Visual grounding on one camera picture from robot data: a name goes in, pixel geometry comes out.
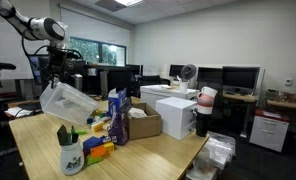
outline cardboard box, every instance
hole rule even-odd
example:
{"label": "cardboard box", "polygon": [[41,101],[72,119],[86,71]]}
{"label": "cardboard box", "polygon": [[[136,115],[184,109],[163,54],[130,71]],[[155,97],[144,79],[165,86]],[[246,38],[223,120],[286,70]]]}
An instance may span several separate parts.
{"label": "cardboard box", "polygon": [[140,139],[161,134],[161,116],[146,103],[134,103],[133,107],[145,111],[147,117],[131,118],[127,116],[129,140]]}

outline office desk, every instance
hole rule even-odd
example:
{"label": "office desk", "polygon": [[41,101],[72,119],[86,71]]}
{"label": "office desk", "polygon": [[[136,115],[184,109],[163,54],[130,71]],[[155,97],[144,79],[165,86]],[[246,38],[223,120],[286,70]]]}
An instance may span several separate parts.
{"label": "office desk", "polygon": [[272,106],[279,106],[279,107],[296,109],[296,103],[278,102],[278,101],[274,101],[274,100],[267,100],[267,104],[272,105]]}
{"label": "office desk", "polygon": [[256,96],[248,96],[248,95],[242,96],[240,94],[226,94],[224,92],[223,97],[227,99],[232,99],[232,100],[240,100],[247,104],[247,111],[245,115],[244,126],[240,134],[241,137],[247,138],[248,118],[250,116],[251,105],[256,102]]}
{"label": "office desk", "polygon": [[[107,101],[100,104],[104,110]],[[117,146],[102,162],[65,176],[60,172],[56,132],[62,124],[70,127],[70,122],[40,114],[9,124],[30,179],[179,179],[209,138],[193,132],[181,141],[165,134],[132,140],[125,146]],[[75,125],[75,129],[88,131],[80,136],[81,142],[105,134],[92,133],[87,125]]]}

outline robotic arm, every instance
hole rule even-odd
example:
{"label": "robotic arm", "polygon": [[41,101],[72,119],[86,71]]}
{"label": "robotic arm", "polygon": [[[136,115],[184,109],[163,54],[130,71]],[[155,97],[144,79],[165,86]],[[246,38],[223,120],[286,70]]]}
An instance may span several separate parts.
{"label": "robotic arm", "polygon": [[50,41],[47,49],[49,53],[47,74],[51,74],[52,78],[57,76],[60,81],[63,80],[63,64],[67,58],[76,58],[73,50],[68,49],[67,25],[51,18],[22,16],[7,0],[0,0],[0,16],[6,19],[23,38],[30,41]]}

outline cup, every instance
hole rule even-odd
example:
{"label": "cup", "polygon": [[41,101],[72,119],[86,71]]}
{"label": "cup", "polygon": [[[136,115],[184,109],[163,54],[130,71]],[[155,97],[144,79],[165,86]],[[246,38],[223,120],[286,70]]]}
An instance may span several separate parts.
{"label": "cup", "polygon": [[197,110],[201,114],[212,114],[212,109],[214,106],[214,100],[217,94],[217,90],[210,87],[203,87],[201,92],[197,96]]}
{"label": "cup", "polygon": [[181,93],[186,93],[188,89],[188,82],[180,82],[179,83],[179,91]]}
{"label": "cup", "polygon": [[80,142],[69,146],[61,146],[60,170],[65,175],[78,173],[84,166],[85,158]]}

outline blue package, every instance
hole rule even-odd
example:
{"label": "blue package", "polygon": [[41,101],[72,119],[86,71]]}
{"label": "blue package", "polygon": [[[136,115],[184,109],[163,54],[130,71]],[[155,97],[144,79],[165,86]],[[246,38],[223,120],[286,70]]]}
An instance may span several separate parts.
{"label": "blue package", "polygon": [[123,104],[126,99],[127,89],[123,89],[118,91],[118,93],[114,93],[110,91],[108,96],[108,115],[112,117],[114,112],[118,112],[120,106]]}
{"label": "blue package", "polygon": [[84,153],[89,154],[91,148],[96,147],[96,146],[101,146],[103,144],[104,143],[103,143],[102,138],[96,138],[96,137],[92,136],[82,143],[83,151],[84,151]]}

